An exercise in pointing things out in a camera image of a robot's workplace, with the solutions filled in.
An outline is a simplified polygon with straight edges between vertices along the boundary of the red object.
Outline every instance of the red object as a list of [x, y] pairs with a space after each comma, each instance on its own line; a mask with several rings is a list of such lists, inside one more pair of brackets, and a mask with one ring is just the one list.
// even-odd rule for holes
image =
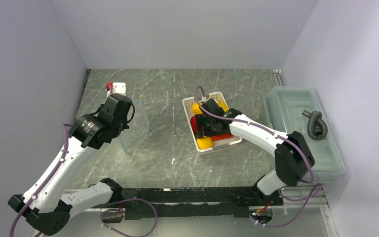
[[[189, 123], [191, 124], [192, 132], [197, 135], [197, 123], [195, 122], [195, 116], [192, 116], [192, 118], [189, 120]], [[223, 135], [217, 135], [210, 137], [212, 141], [219, 141], [223, 139], [227, 139], [233, 137], [233, 135], [230, 134], [223, 134]]]
[[111, 88], [113, 87], [113, 83], [112, 82], [108, 82], [107, 84], [105, 84], [105, 88], [107, 89], [107, 91], [110, 90], [110, 85], [111, 85]]

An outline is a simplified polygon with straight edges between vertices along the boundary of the plastic bin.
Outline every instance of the plastic bin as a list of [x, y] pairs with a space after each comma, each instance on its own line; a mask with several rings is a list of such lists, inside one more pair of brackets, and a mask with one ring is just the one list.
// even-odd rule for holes
[[[330, 127], [327, 137], [320, 141], [311, 139], [307, 134], [308, 118], [302, 115], [302, 111], [322, 111], [313, 89], [275, 86], [264, 98], [264, 104], [268, 123], [273, 129], [287, 133], [297, 131], [304, 136], [315, 159], [312, 170], [316, 182], [331, 183], [345, 172]], [[307, 174], [304, 179], [310, 180], [310, 175]]]
[[[213, 99], [215, 99], [217, 101], [224, 102], [226, 104], [226, 106], [229, 108], [229, 106], [227, 105], [226, 100], [225, 100], [225, 98], [224, 98], [224, 96], [223, 96], [223, 94], [221, 92], [210, 93], [210, 94], [208, 94], [208, 98], [207, 99], [209, 99], [209, 98], [213, 98]], [[208, 153], [212, 153], [212, 152], [220, 150], [220, 149], [234, 147], [234, 146], [237, 145], [237, 143], [239, 143], [239, 142], [242, 141], [242, 138], [234, 136], [234, 137], [230, 137], [230, 138], [227, 138], [227, 139], [223, 139], [223, 140], [219, 140], [219, 141], [214, 141], [212, 148], [199, 149], [198, 146], [197, 146], [196, 137], [195, 137], [195, 135], [192, 132], [191, 123], [190, 123], [190, 119], [194, 116], [194, 114], [191, 111], [191, 106], [194, 103], [195, 103], [194, 97], [188, 97], [188, 98], [185, 98], [185, 99], [182, 100], [182, 104], [184, 106], [184, 111], [185, 111], [185, 116], [187, 117], [187, 121], [188, 121], [189, 130], [191, 132], [192, 139], [194, 140], [195, 148], [197, 149], [197, 153], [198, 153], [199, 156], [200, 155], [205, 155], [205, 154], [208, 154]]]

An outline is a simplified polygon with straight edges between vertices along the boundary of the gray marble surface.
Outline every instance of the gray marble surface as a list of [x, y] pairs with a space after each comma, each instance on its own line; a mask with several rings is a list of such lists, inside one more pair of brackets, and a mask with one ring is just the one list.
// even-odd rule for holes
[[222, 92], [229, 107], [264, 123], [263, 98], [276, 85], [272, 70], [92, 70], [78, 115], [97, 110], [109, 81], [125, 82], [128, 97], [143, 95], [149, 133], [126, 152], [118, 139], [104, 144], [79, 170], [70, 189], [106, 177], [125, 188], [250, 186], [274, 168], [272, 156], [248, 141], [198, 156], [182, 105], [201, 85], [206, 93]]

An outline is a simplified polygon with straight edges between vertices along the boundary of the gray hose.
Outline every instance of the gray hose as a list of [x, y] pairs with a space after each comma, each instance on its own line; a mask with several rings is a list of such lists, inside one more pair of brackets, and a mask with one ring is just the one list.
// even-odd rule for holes
[[307, 134], [311, 139], [319, 141], [328, 135], [328, 126], [322, 120], [322, 112], [314, 110], [310, 113], [304, 110], [302, 115], [308, 118]]

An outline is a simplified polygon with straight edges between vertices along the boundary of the wall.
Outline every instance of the wall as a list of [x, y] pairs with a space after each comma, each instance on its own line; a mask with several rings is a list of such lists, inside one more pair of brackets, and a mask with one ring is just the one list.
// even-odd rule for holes
[[87, 68], [281, 68], [317, 0], [53, 0]]
[[339, 235], [379, 236], [379, 0], [319, 1], [282, 72], [317, 89], [343, 157], [324, 187]]
[[[8, 199], [33, 185], [62, 146], [85, 75], [50, 1], [0, 0], [0, 237], [16, 215]], [[22, 219], [15, 236], [31, 233]]]

